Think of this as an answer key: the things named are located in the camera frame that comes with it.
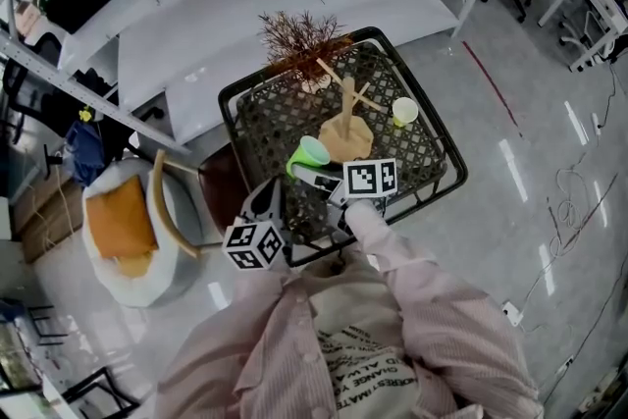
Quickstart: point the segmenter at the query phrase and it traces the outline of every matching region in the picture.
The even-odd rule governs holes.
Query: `metal table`
[[[384,34],[368,27],[348,36],[353,44],[327,63],[341,79],[354,77],[357,88],[370,82],[366,95],[384,108],[378,113],[359,103],[353,114],[375,136],[370,157],[397,160],[399,191],[376,202],[392,224],[462,186],[468,171],[429,98]],[[417,121],[403,129],[392,117],[393,102],[401,96],[413,98],[420,109]],[[293,181],[285,170],[300,138],[318,136],[320,126],[340,112],[340,87],[306,94],[292,73],[268,67],[223,89],[219,104],[249,190],[283,176],[293,241],[314,250],[301,259],[288,256],[288,264],[300,266],[353,243],[354,237],[338,239],[327,226],[327,195]]]

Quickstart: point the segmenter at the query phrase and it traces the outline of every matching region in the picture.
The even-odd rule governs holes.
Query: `white floor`
[[[478,3],[458,39],[434,35],[400,48],[461,150],[470,178],[396,228],[431,248],[445,267],[497,302],[525,305],[530,370],[548,400],[548,417],[563,418],[628,349],[623,280],[612,289],[628,250],[623,220],[628,209],[628,102],[618,84],[608,124],[597,138],[591,114],[604,115],[612,91],[610,70],[567,70],[574,55],[557,45],[555,21],[543,30],[536,25],[549,2],[535,0],[523,26],[514,20],[508,0]],[[493,78],[518,126],[463,41]],[[623,72],[628,61],[621,65],[617,70],[628,84]],[[224,138],[224,132],[193,145],[207,153],[218,137]],[[529,294],[556,245],[548,208],[557,213],[565,198],[556,172],[583,154],[577,171],[588,198],[582,182],[571,181],[581,215],[594,208],[615,175],[617,179],[576,247],[557,259]],[[198,193],[193,197],[206,219],[202,199]],[[210,226],[205,231],[213,234]],[[564,226],[560,232],[563,242],[573,235]],[[72,331],[64,352],[76,375],[107,364],[124,390],[148,396],[189,331],[229,302],[236,274],[231,266],[217,254],[199,267],[201,278],[176,301],[128,309],[97,283],[79,236],[42,257],[36,272]],[[576,361],[559,382],[556,371],[571,355]]]

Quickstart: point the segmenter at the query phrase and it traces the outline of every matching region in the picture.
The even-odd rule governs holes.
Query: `wooden stand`
[[[371,155],[373,133],[361,117],[351,115],[355,80],[342,81],[342,112],[321,126],[319,140],[327,147],[332,161],[343,163]]]

